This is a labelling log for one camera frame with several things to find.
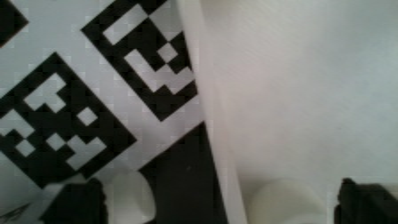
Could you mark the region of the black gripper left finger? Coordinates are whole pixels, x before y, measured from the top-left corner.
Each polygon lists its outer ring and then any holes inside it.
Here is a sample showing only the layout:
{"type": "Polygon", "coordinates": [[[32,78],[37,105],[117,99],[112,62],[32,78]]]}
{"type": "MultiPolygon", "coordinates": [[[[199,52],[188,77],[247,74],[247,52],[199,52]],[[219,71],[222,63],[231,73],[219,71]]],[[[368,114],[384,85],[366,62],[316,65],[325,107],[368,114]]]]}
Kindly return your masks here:
{"type": "Polygon", "coordinates": [[[103,184],[68,184],[39,217],[45,224],[109,224],[103,184]]]}

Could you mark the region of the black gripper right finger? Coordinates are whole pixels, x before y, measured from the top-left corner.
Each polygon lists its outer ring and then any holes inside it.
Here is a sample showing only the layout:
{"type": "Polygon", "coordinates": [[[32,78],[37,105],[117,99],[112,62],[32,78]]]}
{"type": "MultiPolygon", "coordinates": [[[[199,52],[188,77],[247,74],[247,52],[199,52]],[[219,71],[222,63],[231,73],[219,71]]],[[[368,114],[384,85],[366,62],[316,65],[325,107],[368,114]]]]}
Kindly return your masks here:
{"type": "Polygon", "coordinates": [[[343,179],[334,224],[398,224],[398,198],[380,184],[343,179]]]}

